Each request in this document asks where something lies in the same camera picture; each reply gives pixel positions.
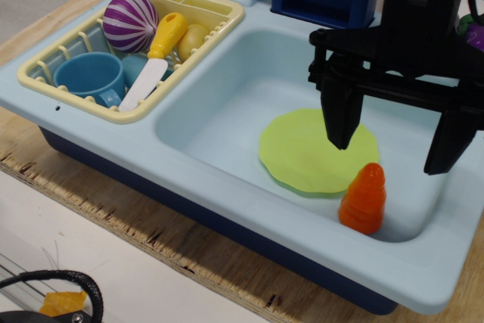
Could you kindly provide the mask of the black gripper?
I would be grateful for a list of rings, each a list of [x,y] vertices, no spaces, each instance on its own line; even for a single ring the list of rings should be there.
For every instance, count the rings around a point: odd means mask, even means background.
[[[377,26],[310,35],[309,79],[336,148],[349,147],[370,95],[442,113],[423,170],[451,170],[483,130],[483,53],[458,35],[460,3],[384,0]]]

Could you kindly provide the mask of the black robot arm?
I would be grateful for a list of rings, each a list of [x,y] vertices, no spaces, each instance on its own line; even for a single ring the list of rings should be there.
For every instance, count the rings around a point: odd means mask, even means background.
[[[448,172],[483,128],[483,53],[458,34],[461,0],[384,0],[380,24],[316,30],[309,81],[329,141],[349,146],[365,95],[440,113],[424,171]],[[468,0],[471,11],[476,0]]]

